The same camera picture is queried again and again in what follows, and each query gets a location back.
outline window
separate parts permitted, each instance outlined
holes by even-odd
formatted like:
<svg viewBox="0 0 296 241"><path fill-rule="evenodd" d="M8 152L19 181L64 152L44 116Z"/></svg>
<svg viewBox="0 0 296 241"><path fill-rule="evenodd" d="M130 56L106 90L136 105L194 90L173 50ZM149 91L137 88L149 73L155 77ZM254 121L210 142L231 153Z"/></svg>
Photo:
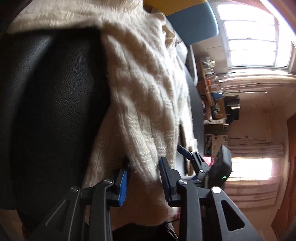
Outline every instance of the window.
<svg viewBox="0 0 296 241"><path fill-rule="evenodd" d="M217 3L216 7L229 67L288 67L292 42L284 24L252 6Z"/></svg>
<svg viewBox="0 0 296 241"><path fill-rule="evenodd" d="M267 180L271 177L272 160L269 158L232 158L232 180Z"/></svg>

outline cream knit sweater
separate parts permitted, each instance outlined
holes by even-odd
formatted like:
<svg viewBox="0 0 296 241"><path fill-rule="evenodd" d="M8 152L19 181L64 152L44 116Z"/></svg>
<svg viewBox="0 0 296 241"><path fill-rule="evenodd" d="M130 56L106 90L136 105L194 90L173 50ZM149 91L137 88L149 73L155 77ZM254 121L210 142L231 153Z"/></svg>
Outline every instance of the cream knit sweater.
<svg viewBox="0 0 296 241"><path fill-rule="evenodd" d="M197 150L188 86L164 15L145 12L140 0L34 0L8 32L88 26L102 30L111 104L83 187L109 177L127 156L134 171L124 206L111 210L112 228L162 223L173 211L164 200L157 164L166 156L174 166L180 124L186 147Z"/></svg>

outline black leather surface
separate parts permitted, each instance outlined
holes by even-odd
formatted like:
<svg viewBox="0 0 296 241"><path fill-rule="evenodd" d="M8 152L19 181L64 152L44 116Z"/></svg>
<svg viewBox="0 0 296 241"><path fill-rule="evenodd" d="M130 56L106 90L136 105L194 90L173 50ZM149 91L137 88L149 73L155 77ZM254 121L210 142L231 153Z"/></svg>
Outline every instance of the black leather surface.
<svg viewBox="0 0 296 241"><path fill-rule="evenodd" d="M0 208L40 221L71 186L81 185L109 106L100 32L5 36L0 56ZM203 109L187 70L186 76L203 153Z"/></svg>

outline blue cushion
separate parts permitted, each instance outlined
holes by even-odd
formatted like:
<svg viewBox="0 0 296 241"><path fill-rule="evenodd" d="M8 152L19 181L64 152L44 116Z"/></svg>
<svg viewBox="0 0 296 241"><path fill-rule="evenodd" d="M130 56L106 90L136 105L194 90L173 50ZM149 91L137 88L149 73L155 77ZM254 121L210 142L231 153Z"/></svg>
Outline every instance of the blue cushion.
<svg viewBox="0 0 296 241"><path fill-rule="evenodd" d="M208 1L168 15L167 19L187 46L219 33Z"/></svg>

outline window frame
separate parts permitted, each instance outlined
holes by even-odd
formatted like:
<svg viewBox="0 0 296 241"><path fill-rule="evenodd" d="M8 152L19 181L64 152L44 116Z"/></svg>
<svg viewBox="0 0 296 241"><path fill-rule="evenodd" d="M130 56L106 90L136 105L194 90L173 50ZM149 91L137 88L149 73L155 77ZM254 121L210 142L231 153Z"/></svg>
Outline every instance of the window frame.
<svg viewBox="0 0 296 241"><path fill-rule="evenodd" d="M224 48L224 52L225 52L225 57L226 57L226 63L227 63L227 68L228 70L235 70L235 69L249 69L249 68L256 68L256 69L280 69L280 70L286 70L288 71L291 68L292 65L292 56L293 56L293 46L291 43L291 48L290 48L290 57L289 57L289 62L287 67L281 67L281 66L275 66L276 64L276 58L277 58L277 54L278 54L278 46L279 46L279 21L276 19L276 17L274 17L274 26L275 26L275 31L276 31L276 57L274 59L274 64L273 65L231 65L231 57L230 57L230 48L229 48L229 40L227 39L226 36L226 29L224 27L224 22L225 21L229 21L229 20L221 20L220 19L220 15L218 13L217 10L217 6L221 5L221 4L238 4L241 5L242 3L239 2L229 2L229 1L209 1L213 13L216 17L217 20L217 25L218 25L218 29L219 29L219 33L220 36L222 37L222 43L223 43L223 48Z"/></svg>

